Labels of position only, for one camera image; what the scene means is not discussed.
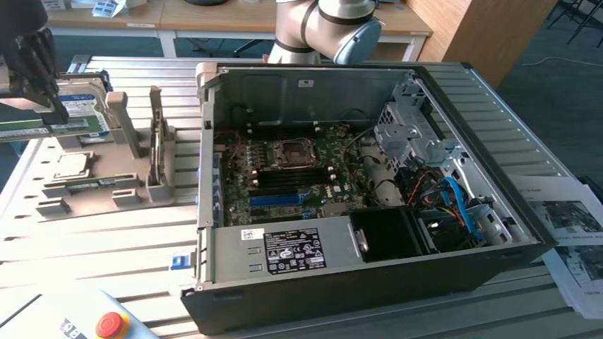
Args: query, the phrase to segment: wooden desk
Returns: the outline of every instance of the wooden desk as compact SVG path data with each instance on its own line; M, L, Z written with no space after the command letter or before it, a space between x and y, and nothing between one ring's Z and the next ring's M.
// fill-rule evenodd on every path
M384 26L373 59L416 61L430 28L405 5L381 4L374 16ZM177 37L273 40L274 18L273 0L260 4L230 0L218 6L149 0L114 18L93 18L88 9L49 11L48 26L56 35L156 37L164 57L176 57Z

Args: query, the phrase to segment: red button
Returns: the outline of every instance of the red button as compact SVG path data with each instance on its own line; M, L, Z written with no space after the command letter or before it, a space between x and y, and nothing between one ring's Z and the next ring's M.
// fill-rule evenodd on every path
M121 316L114 312L106 313L96 323L96 335L106 339L114 338L121 328L124 328Z

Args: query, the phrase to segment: table leg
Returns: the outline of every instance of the table leg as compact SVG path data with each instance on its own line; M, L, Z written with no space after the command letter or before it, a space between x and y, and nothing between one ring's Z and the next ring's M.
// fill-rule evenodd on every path
M412 37L412 41L405 48L402 61L416 61L421 53L422 44L425 43L425 37Z
M176 32L173 30L157 30L157 38L161 41L162 57L177 58L174 45Z

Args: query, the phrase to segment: warning label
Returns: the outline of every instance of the warning label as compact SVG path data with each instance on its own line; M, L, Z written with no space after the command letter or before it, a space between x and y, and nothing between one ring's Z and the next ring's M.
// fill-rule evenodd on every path
M316 228L264 233L264 244L270 274L326 267Z

